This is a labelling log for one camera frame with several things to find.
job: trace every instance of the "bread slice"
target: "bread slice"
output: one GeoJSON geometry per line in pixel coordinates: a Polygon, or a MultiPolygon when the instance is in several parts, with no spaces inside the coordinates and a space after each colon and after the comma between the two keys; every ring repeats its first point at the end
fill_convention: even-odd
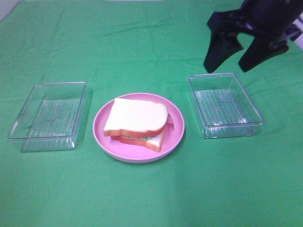
{"type": "Polygon", "coordinates": [[[118,140],[122,143],[126,144],[132,144],[132,145],[140,145],[144,146],[148,149],[152,149],[156,152],[161,151],[162,143],[163,143],[163,138],[164,138],[165,130],[160,133],[159,135],[152,137],[152,138],[127,138],[125,136],[112,136],[111,138],[114,140],[118,140]]]}
{"type": "Polygon", "coordinates": [[[115,98],[103,133],[105,136],[154,137],[164,131],[168,118],[163,103],[115,98]]]}

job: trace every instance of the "white wall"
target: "white wall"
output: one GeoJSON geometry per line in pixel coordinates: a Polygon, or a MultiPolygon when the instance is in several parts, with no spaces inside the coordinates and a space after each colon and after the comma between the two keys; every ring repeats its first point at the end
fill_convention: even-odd
{"type": "Polygon", "coordinates": [[[0,0],[0,21],[6,17],[21,0],[0,0]]]}

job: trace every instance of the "sandwich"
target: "sandwich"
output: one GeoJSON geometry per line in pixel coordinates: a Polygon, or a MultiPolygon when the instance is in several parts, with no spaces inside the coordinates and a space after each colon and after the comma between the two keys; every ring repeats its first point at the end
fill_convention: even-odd
{"type": "Polygon", "coordinates": [[[115,98],[103,133],[113,140],[160,152],[167,124],[172,124],[172,119],[165,104],[115,98]]]}

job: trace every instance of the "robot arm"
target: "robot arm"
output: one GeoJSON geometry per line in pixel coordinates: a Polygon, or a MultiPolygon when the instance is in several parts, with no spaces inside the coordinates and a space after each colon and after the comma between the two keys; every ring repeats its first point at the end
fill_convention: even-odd
{"type": "Polygon", "coordinates": [[[238,10],[214,12],[207,22],[211,40],[204,61],[206,70],[214,72],[226,59],[243,50],[237,39],[239,33],[255,37],[239,61],[244,72],[287,52],[287,39],[294,41],[302,33],[293,24],[302,11],[302,0],[245,0],[238,10]]]}

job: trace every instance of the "transparent container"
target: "transparent container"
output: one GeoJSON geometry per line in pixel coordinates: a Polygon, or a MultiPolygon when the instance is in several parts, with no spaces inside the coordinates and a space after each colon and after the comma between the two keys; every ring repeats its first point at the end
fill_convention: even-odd
{"type": "Polygon", "coordinates": [[[35,85],[8,139],[21,152],[74,149],[85,111],[86,88],[85,82],[35,85]]]}
{"type": "Polygon", "coordinates": [[[263,117],[233,73],[188,78],[192,100],[205,138],[255,135],[263,117]]]}

